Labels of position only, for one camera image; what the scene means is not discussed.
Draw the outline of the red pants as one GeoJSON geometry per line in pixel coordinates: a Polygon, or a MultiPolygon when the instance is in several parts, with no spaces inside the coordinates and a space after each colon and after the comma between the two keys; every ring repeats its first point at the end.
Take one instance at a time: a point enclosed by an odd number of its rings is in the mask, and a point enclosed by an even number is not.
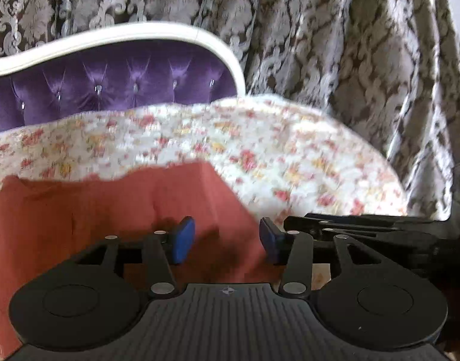
{"type": "Polygon", "coordinates": [[[31,279],[106,236],[139,239],[183,218],[196,239],[175,277],[186,283],[277,282],[257,220],[207,162],[148,167],[123,178],[81,182],[6,177],[0,190],[0,359],[20,347],[8,317],[31,279]]]}

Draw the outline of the floral bed sheet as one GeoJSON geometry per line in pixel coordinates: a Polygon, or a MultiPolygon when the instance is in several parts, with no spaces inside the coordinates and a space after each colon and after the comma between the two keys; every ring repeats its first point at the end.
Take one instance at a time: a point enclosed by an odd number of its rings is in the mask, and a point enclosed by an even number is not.
{"type": "Polygon", "coordinates": [[[257,223],[407,211],[378,150],[321,111],[274,95],[80,113],[0,133],[0,190],[9,176],[112,181],[192,162],[211,164],[257,223]]]}

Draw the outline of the purple tufted white-framed headboard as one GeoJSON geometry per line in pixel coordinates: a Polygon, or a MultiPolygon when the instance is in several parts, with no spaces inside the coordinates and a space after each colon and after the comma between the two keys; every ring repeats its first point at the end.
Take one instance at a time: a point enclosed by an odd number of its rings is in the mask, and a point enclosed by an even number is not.
{"type": "Polygon", "coordinates": [[[167,21],[118,24],[0,58],[0,133],[84,112],[244,94],[240,63],[214,34],[167,21]]]}

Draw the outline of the grey damask curtain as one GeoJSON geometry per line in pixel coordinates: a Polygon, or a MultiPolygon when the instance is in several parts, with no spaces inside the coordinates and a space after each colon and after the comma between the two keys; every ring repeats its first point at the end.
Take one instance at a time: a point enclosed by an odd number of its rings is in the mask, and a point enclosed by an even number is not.
{"type": "Polygon", "coordinates": [[[336,116],[390,161],[410,214],[449,214],[460,43],[448,0],[0,0],[0,57],[150,20],[218,35],[250,92],[336,116]]]}

